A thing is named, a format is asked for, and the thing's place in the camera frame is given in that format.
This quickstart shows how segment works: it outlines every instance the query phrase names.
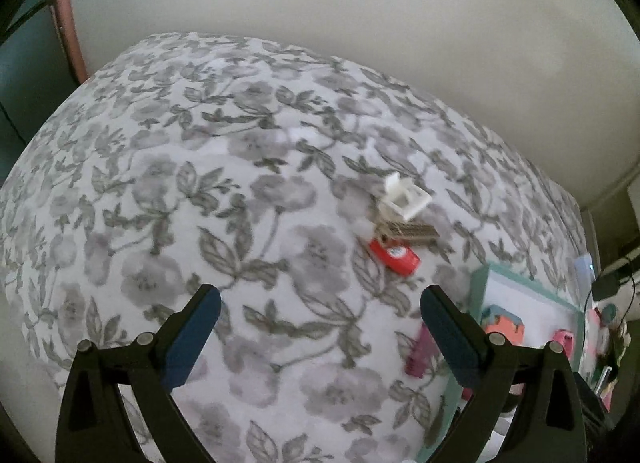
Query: gray flower pattern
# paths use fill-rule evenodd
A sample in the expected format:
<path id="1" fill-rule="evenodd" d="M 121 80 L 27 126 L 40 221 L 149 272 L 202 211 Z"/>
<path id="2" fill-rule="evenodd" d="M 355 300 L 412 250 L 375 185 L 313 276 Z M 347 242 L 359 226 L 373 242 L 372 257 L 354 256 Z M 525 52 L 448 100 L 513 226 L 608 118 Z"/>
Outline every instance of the gray flower pattern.
<path id="1" fill-rule="evenodd" d="M 354 237 L 393 171 L 431 193 L 420 219 L 440 234 L 409 279 Z M 436 379 L 397 400 L 421 287 L 464 308 L 470 274 L 500 262 L 572 301 L 567 259 L 584 251 L 574 199 L 489 129 L 382 72 L 255 38 L 142 40 L 0 188 L 0 287 L 59 388 L 80 339 L 126 344 L 200 283 L 221 289 L 174 394 L 222 463 L 414 457 L 442 398 Z"/>

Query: silver bolt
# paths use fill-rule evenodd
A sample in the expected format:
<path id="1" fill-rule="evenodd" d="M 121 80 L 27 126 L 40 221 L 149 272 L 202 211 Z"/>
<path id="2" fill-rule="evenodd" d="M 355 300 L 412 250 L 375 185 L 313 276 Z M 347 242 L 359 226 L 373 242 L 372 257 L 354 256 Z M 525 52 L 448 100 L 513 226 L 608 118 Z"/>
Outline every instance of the silver bolt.
<path id="1" fill-rule="evenodd" d="M 551 340 L 551 342 L 549 342 L 549 349 L 551 349 L 554 353 L 562 353 L 564 351 L 562 344 L 555 340 Z"/>
<path id="2" fill-rule="evenodd" d="M 136 342 L 141 346 L 148 346 L 154 341 L 154 334 L 149 331 L 145 331 L 136 337 Z"/>
<path id="3" fill-rule="evenodd" d="M 80 340 L 78 342 L 78 351 L 80 351 L 81 353 L 86 353 L 89 349 L 91 349 L 91 340 Z"/>
<path id="4" fill-rule="evenodd" d="M 493 333 L 489 333 L 489 342 L 494 346 L 503 346 L 506 342 L 506 338 L 501 333 L 496 333 L 494 331 Z"/>

